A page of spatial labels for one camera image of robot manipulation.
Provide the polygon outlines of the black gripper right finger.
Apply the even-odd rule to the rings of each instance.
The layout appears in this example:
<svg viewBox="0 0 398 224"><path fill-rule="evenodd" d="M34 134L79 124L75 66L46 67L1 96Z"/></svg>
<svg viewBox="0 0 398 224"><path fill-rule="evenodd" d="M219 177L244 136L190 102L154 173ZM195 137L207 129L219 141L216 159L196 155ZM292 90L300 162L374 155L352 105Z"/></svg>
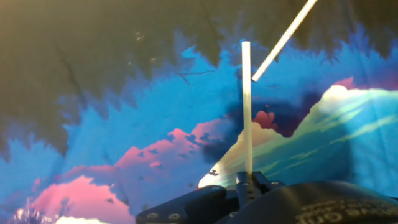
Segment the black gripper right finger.
<svg viewBox="0 0 398 224"><path fill-rule="evenodd" d="M238 172L236 193L239 206L244 207L261 195L283 186L283 182L268 180L265 175L259 171L252 172L252 174L248 174L246 171Z"/></svg>

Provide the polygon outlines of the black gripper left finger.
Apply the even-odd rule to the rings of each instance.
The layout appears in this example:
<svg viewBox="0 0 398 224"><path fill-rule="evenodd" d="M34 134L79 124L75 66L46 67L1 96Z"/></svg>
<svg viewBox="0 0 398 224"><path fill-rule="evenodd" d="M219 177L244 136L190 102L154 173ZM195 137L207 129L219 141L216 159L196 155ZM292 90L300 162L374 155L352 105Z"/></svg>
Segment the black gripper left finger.
<svg viewBox="0 0 398 224"><path fill-rule="evenodd" d="M139 213L136 224L225 223L238 210L236 191L210 185Z"/></svg>

